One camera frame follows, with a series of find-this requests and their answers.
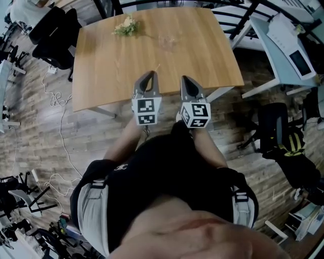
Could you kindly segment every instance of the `railing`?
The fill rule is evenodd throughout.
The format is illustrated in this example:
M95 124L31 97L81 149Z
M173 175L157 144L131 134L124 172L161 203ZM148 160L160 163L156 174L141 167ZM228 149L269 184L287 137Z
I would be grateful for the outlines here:
M120 4L119 0L111 0L112 3L112 7L114 9L114 15L120 15L123 14L123 8L126 7L130 7L130 6L135 6L135 5L141 5L141 4L148 4L148 3L158 3L158 2L166 2L166 1L162 1L162 0L137 0L134 2L129 2L129 3L125 3L125 4ZM176 3L176 2L181 2L183 3L184 1L170 1L170 3ZM231 14L231 13L226 13L226 12L218 12L218 11L213 11L214 14L217 15L224 15L224 16L229 16L229 17L236 17L236 18L240 18L240 21L238 24L234 24L234 23L228 23L228 22L219 22L221 25L227 25L227 26L232 26L233 28L230 30L224 30L224 33L230 34L229 38L230 39L234 39L235 36L237 36L240 31L244 28L245 23L249 20L250 16L252 14L259 14L262 15L264 17L266 17L268 19L268 21L270 21L273 16L270 16L268 14L265 14L263 12L260 12L258 10L256 10L256 8L259 5L264 5L278 13L282 13L284 14L288 19L290 19L292 21L293 24L300 24L305 28L305 33L306 35L311 35L314 39L316 39L320 44L323 44L323 42L312 32L312 30L318 26L319 24L321 24L320 20L316 20L313 23L303 23L300 22L298 19L296 19L293 15L291 15L290 13L288 13L287 11L281 9L280 7L276 6L275 4L267 1L267 0L253 0L251 5L249 7L243 6L243 5L239 5L239 4L235 4L235 3L231 3L231 2L226 2L224 0L208 0L208 1L204 1L204 3L213 3L213 4L219 4L222 6L233 6L233 7L237 7L243 10L246 10L245 14L242 15L236 15L236 14ZM249 37L255 37L257 38L257 36L251 31L248 33Z

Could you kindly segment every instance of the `desk leg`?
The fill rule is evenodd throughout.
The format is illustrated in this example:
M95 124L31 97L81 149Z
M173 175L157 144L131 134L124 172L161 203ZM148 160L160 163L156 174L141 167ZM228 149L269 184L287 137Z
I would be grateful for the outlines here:
M299 92L302 92L302 91L305 91L305 90L308 90L308 89L311 89L311 88L313 88L313 87L300 87L300 88L291 90L289 92L286 92L286 95L294 95L296 93L299 93Z
M98 113L101 113L101 114L104 114L104 115L108 115L108 116L110 116L112 118L116 118L117 117L117 114L112 113L112 112L107 111L107 110L104 110L104 109L101 109L99 107L89 108L88 110L91 110L91 111L94 111L94 112L98 112Z
M6 126L20 126L20 122L2 121L0 123Z
M12 66L12 69L16 70L17 72L19 73L22 73L22 74L26 74L26 71L25 70L22 70L20 69L19 67L16 67L16 66Z
M213 91L210 95L207 96L207 102L211 103L213 100L217 99L218 97L222 96L224 93L227 93L234 87L219 87L215 91Z
M247 35L251 29L252 25L250 21L246 22L245 26L241 30L241 32L236 36L233 41L231 41L231 48L234 50L236 46L241 42L241 40Z
M245 94L242 94L242 98L244 99L244 98L250 97L252 95L256 95L256 94L258 94L260 92L263 92L263 91L268 90L268 89L270 89L272 87L275 87L279 83L280 83L279 80L277 78L275 78L275 79L273 79L273 80L271 80L271 81L269 81L269 82L267 82L267 83L265 83L265 84L263 84L263 85L261 85L261 86L259 86L257 88L254 88L254 89L246 92Z

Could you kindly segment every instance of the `black screen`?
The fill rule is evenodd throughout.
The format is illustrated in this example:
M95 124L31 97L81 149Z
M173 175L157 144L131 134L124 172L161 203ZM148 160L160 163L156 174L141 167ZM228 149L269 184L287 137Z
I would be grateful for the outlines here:
M292 53L289 57L293 60L301 75L307 75L311 72L299 51Z

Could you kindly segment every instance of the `white shirt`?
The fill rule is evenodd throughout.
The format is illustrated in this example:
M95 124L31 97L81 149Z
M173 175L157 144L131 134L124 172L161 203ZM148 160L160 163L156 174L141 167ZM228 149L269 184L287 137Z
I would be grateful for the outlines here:
M14 0L10 9L11 21L23 22L34 28L45 14L51 10L49 7L37 7L38 2L39 0Z

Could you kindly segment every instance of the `white cube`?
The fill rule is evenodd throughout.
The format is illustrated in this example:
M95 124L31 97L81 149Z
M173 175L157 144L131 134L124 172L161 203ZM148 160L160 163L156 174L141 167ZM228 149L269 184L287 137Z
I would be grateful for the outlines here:
M184 102L180 114L188 128L206 127L211 120L211 105Z
M137 125L157 124L162 97L132 99Z

